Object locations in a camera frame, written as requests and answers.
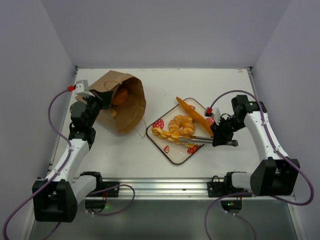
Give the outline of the round orange fake bread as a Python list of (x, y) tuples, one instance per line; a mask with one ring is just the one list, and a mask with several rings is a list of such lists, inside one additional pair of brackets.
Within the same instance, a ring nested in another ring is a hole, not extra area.
[(119, 88), (111, 101), (112, 106), (121, 106), (123, 105), (128, 98), (128, 90), (126, 88)]

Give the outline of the round yellow fake pastry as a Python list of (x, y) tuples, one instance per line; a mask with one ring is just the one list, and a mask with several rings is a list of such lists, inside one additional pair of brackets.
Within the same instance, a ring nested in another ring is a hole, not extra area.
[(193, 135), (195, 125), (188, 115), (176, 115), (168, 124), (169, 132), (173, 134)]

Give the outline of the brown paper bag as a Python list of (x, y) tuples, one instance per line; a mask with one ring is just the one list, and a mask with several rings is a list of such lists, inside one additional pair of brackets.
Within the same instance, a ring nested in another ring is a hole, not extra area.
[(110, 70), (89, 86), (99, 92), (113, 91), (113, 98), (120, 100), (120, 92), (126, 90), (127, 97), (120, 105), (100, 111), (97, 121), (119, 134), (128, 134), (144, 117), (146, 99), (142, 82), (137, 77)]

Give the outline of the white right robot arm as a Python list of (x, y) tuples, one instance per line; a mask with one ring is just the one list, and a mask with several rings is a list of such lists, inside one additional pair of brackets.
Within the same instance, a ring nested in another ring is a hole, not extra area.
[(240, 190), (251, 191), (256, 196), (289, 196), (292, 194), (300, 167), (297, 159), (281, 153), (264, 104), (250, 101), (238, 94), (231, 100), (233, 115), (223, 118), (218, 108), (209, 107), (205, 115), (212, 117), (212, 146), (238, 146), (234, 133), (248, 129), (256, 147), (259, 164), (253, 172), (232, 171), (223, 178), (223, 192), (235, 196)]

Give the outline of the metal tongs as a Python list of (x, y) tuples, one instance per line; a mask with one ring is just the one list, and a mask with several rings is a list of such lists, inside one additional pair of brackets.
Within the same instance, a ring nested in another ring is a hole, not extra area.
[[(186, 137), (179, 137), (178, 140), (181, 143), (193, 143), (193, 144), (211, 144), (213, 143), (213, 137), (201, 137), (201, 136), (190, 136), (189, 138)], [(237, 147), (239, 145), (237, 140), (233, 140), (234, 146)]]

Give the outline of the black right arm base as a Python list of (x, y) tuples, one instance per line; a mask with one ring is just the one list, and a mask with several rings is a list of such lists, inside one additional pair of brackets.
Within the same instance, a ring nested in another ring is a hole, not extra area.
[[(207, 182), (207, 193), (209, 198), (219, 198), (229, 194), (248, 193), (249, 191), (242, 188), (235, 188), (231, 185), (231, 177), (218, 177), (214, 175), (210, 181)], [(221, 200), (221, 207), (230, 213), (238, 214), (242, 209), (242, 195), (236, 196), (233, 200)]]

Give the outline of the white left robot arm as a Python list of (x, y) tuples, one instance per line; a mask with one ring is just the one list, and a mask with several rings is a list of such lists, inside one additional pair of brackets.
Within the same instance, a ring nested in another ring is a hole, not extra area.
[(120, 185), (106, 187), (99, 172), (85, 171), (74, 181), (83, 158), (91, 150), (96, 131), (93, 127), (100, 111), (111, 106), (113, 91), (79, 92), (85, 101), (70, 107), (69, 136), (62, 157), (43, 180), (32, 186), (34, 216), (38, 222), (70, 223), (79, 203), (87, 196), (112, 196)]

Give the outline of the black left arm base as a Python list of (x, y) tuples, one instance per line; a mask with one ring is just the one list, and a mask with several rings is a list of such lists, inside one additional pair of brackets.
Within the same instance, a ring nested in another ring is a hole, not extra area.
[(120, 182), (96, 181), (93, 176), (82, 176), (71, 185), (77, 204), (79, 205), (86, 197), (100, 197), (98, 200), (85, 200), (85, 209), (92, 215), (102, 216), (102, 211), (107, 205), (108, 198), (119, 196)]

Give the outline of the long orange fake baguette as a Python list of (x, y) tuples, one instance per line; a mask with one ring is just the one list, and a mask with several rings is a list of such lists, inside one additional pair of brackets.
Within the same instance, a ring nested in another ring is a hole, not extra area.
[(212, 130), (211, 130), (211, 124), (208, 122), (204, 117), (202, 117), (198, 112), (196, 112), (189, 104), (187, 104), (185, 101), (183, 101), (178, 96), (176, 97), (176, 100), (179, 104), (179, 106), (182, 108), (182, 110), (194, 121), (196, 122), (207, 134), (209, 134), (211, 137), (214, 136)]

